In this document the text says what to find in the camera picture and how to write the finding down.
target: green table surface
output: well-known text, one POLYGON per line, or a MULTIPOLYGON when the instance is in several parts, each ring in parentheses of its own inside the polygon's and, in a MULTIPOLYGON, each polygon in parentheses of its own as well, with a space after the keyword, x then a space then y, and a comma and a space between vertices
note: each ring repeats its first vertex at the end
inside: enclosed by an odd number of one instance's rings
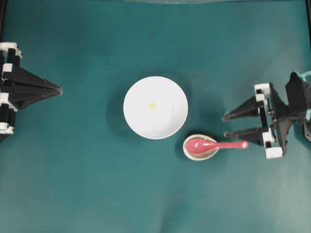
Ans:
POLYGON ((9 0, 4 39, 64 93, 18 112, 0 144, 0 232, 311 232, 311 144, 293 128, 282 159, 254 144, 203 162, 182 152, 190 133, 222 140, 259 126, 221 120, 257 83, 287 102, 289 74, 311 69, 303 0, 9 0), (136 135, 122 112, 128 88, 153 75, 189 101, 185 125, 163 140, 136 135))

